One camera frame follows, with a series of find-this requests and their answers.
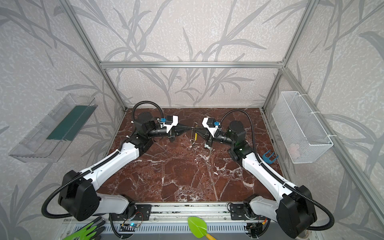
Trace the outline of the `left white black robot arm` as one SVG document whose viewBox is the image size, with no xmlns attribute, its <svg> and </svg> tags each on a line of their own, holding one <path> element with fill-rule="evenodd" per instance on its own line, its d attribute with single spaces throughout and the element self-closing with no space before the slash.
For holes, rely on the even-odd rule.
<svg viewBox="0 0 384 240">
<path fill-rule="evenodd" d="M 112 154 L 79 173 L 70 171 L 64 176 L 58 203 L 76 220 L 84 221 L 101 214 L 130 215 L 134 210 L 130 198 L 99 194 L 98 189 L 121 168 L 148 151 L 154 138 L 168 137 L 173 141 L 192 129 L 180 124 L 177 116 L 155 118 L 149 112 L 139 114 L 133 124 L 132 135 Z"/>
</svg>

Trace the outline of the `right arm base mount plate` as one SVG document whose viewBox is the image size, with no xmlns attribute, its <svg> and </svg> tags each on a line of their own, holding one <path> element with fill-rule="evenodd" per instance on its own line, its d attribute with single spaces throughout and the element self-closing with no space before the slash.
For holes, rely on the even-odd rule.
<svg viewBox="0 0 384 240">
<path fill-rule="evenodd" d="M 228 203 L 227 209 L 230 213 L 231 220 L 234 221 L 264 221 L 266 217 L 251 214 L 244 204 Z"/>
</svg>

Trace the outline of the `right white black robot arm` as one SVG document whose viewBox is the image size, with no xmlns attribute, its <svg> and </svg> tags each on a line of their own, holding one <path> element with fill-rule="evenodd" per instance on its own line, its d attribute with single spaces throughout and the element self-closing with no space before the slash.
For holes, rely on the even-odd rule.
<svg viewBox="0 0 384 240">
<path fill-rule="evenodd" d="M 204 118 L 204 130 L 199 134 L 207 140 L 230 146 L 233 161 L 254 175 L 272 194 L 274 200 L 255 197 L 250 199 L 251 213 L 276 221 L 291 238 L 296 238 L 317 220 L 312 194 L 305 186 L 297 187 L 272 169 L 246 141 L 246 131 L 240 121 L 232 121 L 227 131 L 214 118 Z"/>
</svg>

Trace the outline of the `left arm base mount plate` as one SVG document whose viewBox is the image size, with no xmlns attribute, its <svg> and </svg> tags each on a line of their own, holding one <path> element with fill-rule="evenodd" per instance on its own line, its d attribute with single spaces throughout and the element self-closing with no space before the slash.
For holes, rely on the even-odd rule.
<svg viewBox="0 0 384 240">
<path fill-rule="evenodd" d="M 129 221 L 148 221 L 150 219 L 152 205 L 133 204 L 127 209 L 127 220 Z"/>
</svg>

